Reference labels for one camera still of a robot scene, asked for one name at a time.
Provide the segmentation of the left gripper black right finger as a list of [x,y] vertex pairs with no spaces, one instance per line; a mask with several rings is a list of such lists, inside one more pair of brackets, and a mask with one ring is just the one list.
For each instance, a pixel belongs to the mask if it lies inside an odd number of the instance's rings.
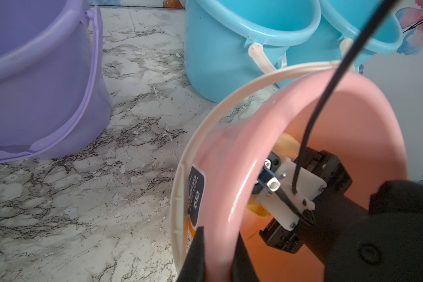
[[243,239],[238,239],[231,268],[233,282],[259,282]]

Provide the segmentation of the pink plastic bucket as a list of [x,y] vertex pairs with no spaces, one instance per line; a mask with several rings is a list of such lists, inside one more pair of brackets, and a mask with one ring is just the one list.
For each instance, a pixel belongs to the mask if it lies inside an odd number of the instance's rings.
[[[282,133],[302,140],[307,122],[337,61],[291,66],[239,88],[210,112],[189,141],[177,167],[170,201],[171,245],[177,269],[188,235],[204,227],[205,279],[228,282],[242,235],[264,281],[286,264],[288,281],[319,281],[324,268],[310,250],[282,254],[262,246],[255,231],[266,218],[247,210],[256,176]],[[346,73],[311,133],[308,145],[336,154],[349,170],[349,198],[363,207],[384,182],[407,178],[407,155],[394,111],[366,77]]]

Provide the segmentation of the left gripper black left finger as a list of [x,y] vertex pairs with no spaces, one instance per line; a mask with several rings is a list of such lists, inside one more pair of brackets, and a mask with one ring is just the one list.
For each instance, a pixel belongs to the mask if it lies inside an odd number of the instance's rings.
[[204,227],[196,230],[195,237],[177,278],[177,282],[204,282],[205,278],[205,248]]

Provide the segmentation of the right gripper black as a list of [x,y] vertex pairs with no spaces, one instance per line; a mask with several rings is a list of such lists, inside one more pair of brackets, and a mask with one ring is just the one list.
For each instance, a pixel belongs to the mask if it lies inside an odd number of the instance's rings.
[[340,159],[306,150],[304,168],[326,182],[315,225],[284,229],[272,220],[260,236],[269,247],[296,253],[307,246],[327,282],[423,282],[423,185],[390,180],[363,208],[345,196],[352,180]]

